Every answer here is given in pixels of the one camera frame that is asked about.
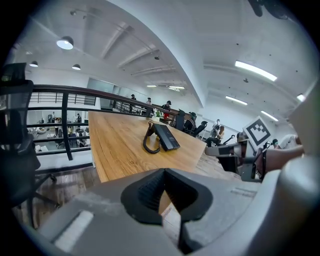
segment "office chair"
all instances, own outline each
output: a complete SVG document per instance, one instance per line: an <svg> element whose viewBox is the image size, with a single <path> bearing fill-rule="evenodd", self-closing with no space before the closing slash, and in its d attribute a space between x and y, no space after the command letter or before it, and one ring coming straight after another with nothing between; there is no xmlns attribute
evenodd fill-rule
<svg viewBox="0 0 320 256"><path fill-rule="evenodd" d="M58 137L59 137L59 138L62 138L62 139L56 140L56 142L55 142L55 146L58 147L58 149L59 149L59 147L60 147L61 145L64 145L64 144L65 144L65 143L64 143L64 139L63 139L64 135L63 135L61 129L59 129L59 131L58 131Z"/></svg>
<svg viewBox="0 0 320 256"><path fill-rule="evenodd" d="M174 128L178 129L179 131L183 131L184 121L185 121L185 112L179 109L178 115L175 117Z"/></svg>
<svg viewBox="0 0 320 256"><path fill-rule="evenodd" d="M69 134L69 137L77 137L77 135L75 133L71 133L71 134ZM73 146L74 140L73 139L69 140L69 143Z"/></svg>
<svg viewBox="0 0 320 256"><path fill-rule="evenodd" d="M201 133L201 132L207 127L207 124L208 124L207 121L202 121L202 122L201 122L201 125L199 125L199 126L197 127L197 129L195 129L195 130L191 133L191 135L192 135L193 137L197 137L197 135L198 135L199 133Z"/></svg>
<svg viewBox="0 0 320 256"><path fill-rule="evenodd" d="M53 182L57 179L52 174L39 179L35 172L40 162L36 156L33 136L28 134L26 124L32 89L33 83L27 80L1 82L0 96L5 96L1 104L5 107L0 110L0 179L6 180L5 189L12 208L27 202L29 224L34 228L34 197L56 208L60 205L36 192L48 178Z"/></svg>

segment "wooden table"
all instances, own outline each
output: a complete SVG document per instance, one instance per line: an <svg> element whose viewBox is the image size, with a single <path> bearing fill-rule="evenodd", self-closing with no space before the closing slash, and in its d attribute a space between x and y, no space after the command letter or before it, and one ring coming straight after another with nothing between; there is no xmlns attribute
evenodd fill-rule
<svg viewBox="0 0 320 256"><path fill-rule="evenodd" d="M101 182L158 168L194 172L206 146L168 125L180 148L166 152L160 147L159 153L150 154L143 148L143 140L151 118L95 111L89 111L88 118L92 157ZM157 149L158 144L155 134L148 137L151 150Z"/></svg>

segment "ceiling light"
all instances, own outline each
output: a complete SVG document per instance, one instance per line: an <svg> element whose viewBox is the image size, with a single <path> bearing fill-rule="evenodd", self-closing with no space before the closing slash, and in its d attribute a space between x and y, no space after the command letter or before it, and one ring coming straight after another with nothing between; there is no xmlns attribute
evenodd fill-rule
<svg viewBox="0 0 320 256"><path fill-rule="evenodd" d="M174 91L176 91L176 92L180 92L180 90L178 89L178 88L168 88L168 89L170 89L170 90L174 90Z"/></svg>
<svg viewBox="0 0 320 256"><path fill-rule="evenodd" d="M232 100L232 101L234 101L234 102L241 103L241 104L243 104L243 105L248 105L248 103L246 103L246 102L244 102L244 101L241 101L241 100L238 100L238 99L236 99L236 98L231 98L231 97L229 97L229 96L225 96L225 98L228 99L228 100Z"/></svg>
<svg viewBox="0 0 320 256"><path fill-rule="evenodd" d="M277 79L277 77L274 76L273 74L270 74L270 73L268 73L268 72L266 72L256 66L252 66L252 65L243 63L241 61L238 61L238 60L235 62L235 66L239 67L239 68L246 69L246 70L250 70L252 72L255 72L261 76L264 76L265 78L270 79L272 82L274 82Z"/></svg>
<svg viewBox="0 0 320 256"><path fill-rule="evenodd" d="M278 119L276 119L275 117L273 117L272 115L264 112L264 111L261 111L262 114L265 114L266 116L270 117L271 119L273 119L274 121L278 122Z"/></svg>
<svg viewBox="0 0 320 256"><path fill-rule="evenodd" d="M302 93L300 93L296 98L301 102L304 102L306 99L306 97Z"/></svg>
<svg viewBox="0 0 320 256"><path fill-rule="evenodd" d="M36 67L38 67L39 65L38 65L38 62L32 61L32 62L29 64L29 66L36 68Z"/></svg>
<svg viewBox="0 0 320 256"><path fill-rule="evenodd" d="M169 86L169 88L184 89L183 86Z"/></svg>
<svg viewBox="0 0 320 256"><path fill-rule="evenodd" d="M74 65L72 66L72 68L73 68L74 70L81 70L81 67L80 67L79 64L74 64Z"/></svg>
<svg viewBox="0 0 320 256"><path fill-rule="evenodd" d="M70 36L64 36L56 41L56 45L65 50L71 50L74 47L74 40Z"/></svg>

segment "black railing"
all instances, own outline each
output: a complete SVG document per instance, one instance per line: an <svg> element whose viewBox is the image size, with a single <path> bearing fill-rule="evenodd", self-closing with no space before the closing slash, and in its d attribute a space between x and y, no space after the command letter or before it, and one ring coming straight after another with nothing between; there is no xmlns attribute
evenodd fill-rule
<svg viewBox="0 0 320 256"><path fill-rule="evenodd" d="M84 131L84 134L82 132L79 133L79 136L77 136L77 130L78 132L79 127L84 126L88 127L89 123L87 122L68 122L67 117L67 111L95 111L95 112L106 112L106 113L115 113L120 115L130 115L130 116L137 116L137 117L151 117L152 111L154 108L160 109L162 112L167 113L171 115L171 120L174 119L174 116L176 114L166 111L164 109L161 109L159 107L149 105L134 99L130 99L127 97L119 96L116 94L103 92L99 90L93 90L93 89L87 89L87 88L81 88L81 87L73 87L73 86L62 86L62 85L41 85L41 84L35 84L33 87L33 95L44 95L44 94L51 94L54 95L54 100L50 98L51 100L48 100L48 102L61 102L60 106L41 106L41 107L29 107L29 111L43 111L43 110L58 110L61 111L61 122L60 123L35 123L35 124L27 124L27 128L47 128L47 127L58 127L59 129L62 129L62 137L56 137L56 136L50 136L49 138L35 138L33 141L37 145L38 143L46 143L46 142L56 142L57 145L64 144L64 149L58 149L57 150L51 150L51 151L39 151L37 152L37 155L54 155L54 154L67 154L68 159L71 161L73 160L72 153L80 152L80 151L87 151L91 149L91 146L89 144L84 143L85 140L89 140L90 136L86 135L87 132ZM71 104L78 104L78 105L92 105L94 106L96 104L96 98L103 98L113 101L113 108L112 110L102 110L102 109L92 109L92 108L85 108L85 107L68 107L68 103ZM75 129L76 136L71 136L70 131L68 131L68 128L77 127ZM78 144L78 148L71 148L70 143L73 143L76 141Z"/></svg>
<svg viewBox="0 0 320 256"><path fill-rule="evenodd" d="M63 93L59 92L33 92L30 98L31 103L62 103ZM69 94L68 103L83 104L94 106L96 104L96 97L84 96L79 94Z"/></svg>

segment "fluorescent light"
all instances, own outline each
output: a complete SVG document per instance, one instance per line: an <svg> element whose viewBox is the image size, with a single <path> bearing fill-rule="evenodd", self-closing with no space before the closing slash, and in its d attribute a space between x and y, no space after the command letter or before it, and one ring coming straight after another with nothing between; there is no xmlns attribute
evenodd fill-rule
<svg viewBox="0 0 320 256"><path fill-rule="evenodd" d="M300 93L296 98L301 102L304 102L306 99L306 97L302 93Z"/></svg>
<svg viewBox="0 0 320 256"><path fill-rule="evenodd" d="M169 86L169 88L184 89L183 86Z"/></svg>
<svg viewBox="0 0 320 256"><path fill-rule="evenodd" d="M71 50L74 47L74 40L70 36L64 36L56 42L56 45L65 50Z"/></svg>
<svg viewBox="0 0 320 256"><path fill-rule="evenodd" d="M273 117L272 115L264 112L264 111L261 111L262 114L265 114L266 116L270 117L271 119L273 119L274 121L278 122L278 119L276 119L275 117Z"/></svg>
<svg viewBox="0 0 320 256"><path fill-rule="evenodd" d="M243 105L248 105L248 103L246 103L246 102L244 102L244 101L241 101L241 100L238 100L238 99L236 99L236 98L231 98L231 97L229 97L229 96L225 96L225 98L228 99L228 100L232 100L232 101L234 101L234 102L239 102L239 103L241 103L241 104L243 104Z"/></svg>
<svg viewBox="0 0 320 256"><path fill-rule="evenodd" d="M238 61L238 60L235 62L235 66L239 67L239 68L246 69L246 70L250 70L252 72L255 72L261 76L264 76L265 78L270 79L272 82L274 82L277 79L277 77L274 76L273 74L270 74L270 73L268 73L268 72L266 72L256 66L252 66L252 65L243 63L241 61Z"/></svg>

